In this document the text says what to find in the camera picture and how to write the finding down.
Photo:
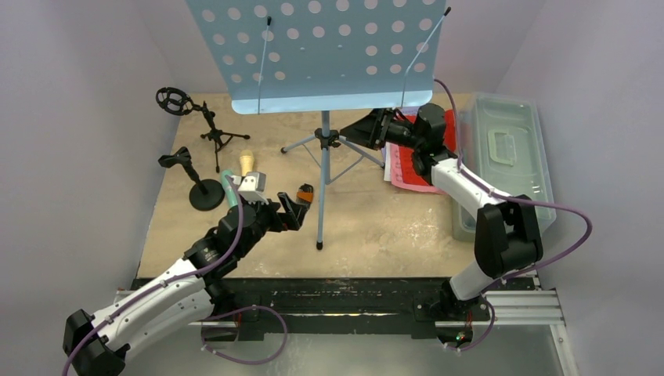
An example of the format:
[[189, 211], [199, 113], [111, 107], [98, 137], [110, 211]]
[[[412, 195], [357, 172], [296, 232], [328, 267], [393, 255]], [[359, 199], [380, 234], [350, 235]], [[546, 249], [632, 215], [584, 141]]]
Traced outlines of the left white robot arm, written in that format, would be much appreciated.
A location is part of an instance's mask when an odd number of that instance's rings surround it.
[[68, 316], [63, 374], [119, 375], [139, 351], [180, 327], [264, 310], [258, 303], [239, 307], [222, 279], [268, 232], [300, 230], [312, 187], [302, 185], [294, 200], [284, 192], [277, 202], [235, 197], [238, 204], [160, 276], [105, 309]]

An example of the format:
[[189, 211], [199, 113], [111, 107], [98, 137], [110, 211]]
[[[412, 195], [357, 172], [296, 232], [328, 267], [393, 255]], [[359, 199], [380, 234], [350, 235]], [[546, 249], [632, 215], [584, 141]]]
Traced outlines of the bright red sheet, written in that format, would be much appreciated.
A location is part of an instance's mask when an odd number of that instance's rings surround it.
[[412, 121], [423, 142], [413, 151], [414, 171], [426, 183], [433, 185], [433, 168], [440, 162], [457, 156], [456, 118], [449, 111], [435, 103], [418, 108]]

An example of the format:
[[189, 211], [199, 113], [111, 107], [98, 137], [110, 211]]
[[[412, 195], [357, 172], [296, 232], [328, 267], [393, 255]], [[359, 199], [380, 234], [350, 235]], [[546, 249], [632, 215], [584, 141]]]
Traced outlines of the green microphone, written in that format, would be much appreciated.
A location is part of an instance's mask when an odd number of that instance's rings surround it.
[[220, 172], [220, 183], [222, 184], [223, 191], [226, 195], [226, 200], [229, 208], [233, 208], [238, 205], [238, 200], [236, 194], [232, 188], [233, 182], [233, 172], [229, 169], [222, 170]]

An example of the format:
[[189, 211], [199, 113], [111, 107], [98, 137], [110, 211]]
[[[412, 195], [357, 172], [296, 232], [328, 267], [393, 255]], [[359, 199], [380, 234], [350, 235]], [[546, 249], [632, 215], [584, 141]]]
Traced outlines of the red sheet music page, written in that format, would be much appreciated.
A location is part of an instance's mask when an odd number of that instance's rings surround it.
[[391, 184], [397, 188], [411, 190], [418, 193], [444, 194], [420, 177], [415, 171], [412, 162], [413, 151], [404, 146], [391, 144]]

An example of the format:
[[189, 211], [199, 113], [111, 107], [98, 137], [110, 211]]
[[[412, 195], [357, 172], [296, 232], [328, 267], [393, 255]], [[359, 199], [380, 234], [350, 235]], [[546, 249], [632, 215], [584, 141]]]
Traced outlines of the black round-base mic stand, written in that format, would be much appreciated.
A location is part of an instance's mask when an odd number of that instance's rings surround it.
[[193, 181], [193, 186], [189, 191], [189, 203], [194, 209], [200, 212], [208, 212], [222, 203], [226, 195], [222, 184], [214, 179], [200, 178], [193, 167], [191, 154], [186, 146], [182, 146], [174, 154], [160, 156], [157, 161], [163, 168], [171, 168], [175, 165], [182, 166], [185, 173]]

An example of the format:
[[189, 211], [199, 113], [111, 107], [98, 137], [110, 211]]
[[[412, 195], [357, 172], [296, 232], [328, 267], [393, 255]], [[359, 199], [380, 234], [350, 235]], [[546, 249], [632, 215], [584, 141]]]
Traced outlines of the beige microphone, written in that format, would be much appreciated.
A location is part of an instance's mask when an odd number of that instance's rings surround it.
[[242, 150], [239, 156], [240, 175], [247, 176], [254, 171], [254, 153], [251, 150]]

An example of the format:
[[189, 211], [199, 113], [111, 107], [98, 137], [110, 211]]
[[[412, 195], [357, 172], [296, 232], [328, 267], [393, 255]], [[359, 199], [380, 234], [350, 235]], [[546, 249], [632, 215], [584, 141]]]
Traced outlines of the blue music stand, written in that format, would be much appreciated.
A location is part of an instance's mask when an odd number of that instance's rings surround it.
[[444, 1], [188, 2], [238, 114], [415, 107], [432, 98]]

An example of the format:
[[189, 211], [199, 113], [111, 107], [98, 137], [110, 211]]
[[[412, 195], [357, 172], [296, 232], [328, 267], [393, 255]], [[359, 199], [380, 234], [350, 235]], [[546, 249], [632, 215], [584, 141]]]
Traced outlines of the white sheet music page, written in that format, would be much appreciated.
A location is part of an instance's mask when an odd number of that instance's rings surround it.
[[392, 156], [391, 156], [391, 144], [386, 143], [382, 149], [382, 154], [384, 157], [384, 181], [391, 182], [391, 165], [392, 165]]

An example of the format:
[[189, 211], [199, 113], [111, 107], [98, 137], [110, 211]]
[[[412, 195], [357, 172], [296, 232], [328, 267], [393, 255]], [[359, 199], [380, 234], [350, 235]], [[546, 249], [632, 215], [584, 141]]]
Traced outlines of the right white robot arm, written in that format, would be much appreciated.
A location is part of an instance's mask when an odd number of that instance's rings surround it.
[[543, 245], [533, 201], [498, 190], [460, 165], [444, 144], [446, 128], [445, 110], [427, 103], [413, 120], [396, 108], [373, 109], [340, 134], [371, 150], [386, 143], [411, 149], [416, 174], [473, 213], [475, 259], [449, 279], [439, 299], [442, 313], [457, 319], [470, 309], [470, 300], [507, 273], [538, 262]]

